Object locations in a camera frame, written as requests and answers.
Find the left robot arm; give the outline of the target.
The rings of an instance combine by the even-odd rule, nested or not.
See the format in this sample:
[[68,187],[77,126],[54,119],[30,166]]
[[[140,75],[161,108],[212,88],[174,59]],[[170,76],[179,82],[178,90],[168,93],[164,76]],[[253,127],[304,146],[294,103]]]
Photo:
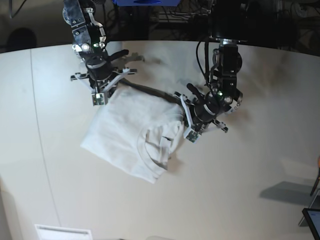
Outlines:
[[217,117],[235,112],[242,103],[243,93],[237,88],[237,74],[243,64],[238,43],[246,41],[247,37],[245,4],[244,0],[211,2],[202,70],[209,91],[202,94],[194,85],[187,85],[197,98],[185,108],[187,124],[192,130],[200,131],[213,123],[226,132],[227,127]]

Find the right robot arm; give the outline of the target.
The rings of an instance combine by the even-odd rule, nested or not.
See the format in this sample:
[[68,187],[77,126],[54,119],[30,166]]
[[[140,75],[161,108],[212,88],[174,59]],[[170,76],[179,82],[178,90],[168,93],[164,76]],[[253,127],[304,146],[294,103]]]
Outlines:
[[97,92],[120,74],[112,62],[129,54],[127,49],[112,55],[107,52],[107,32],[103,24],[95,19],[96,6],[105,3],[104,0],[65,0],[62,11],[64,21],[71,27],[73,51],[87,69],[87,75],[74,76],[88,78],[90,87]]

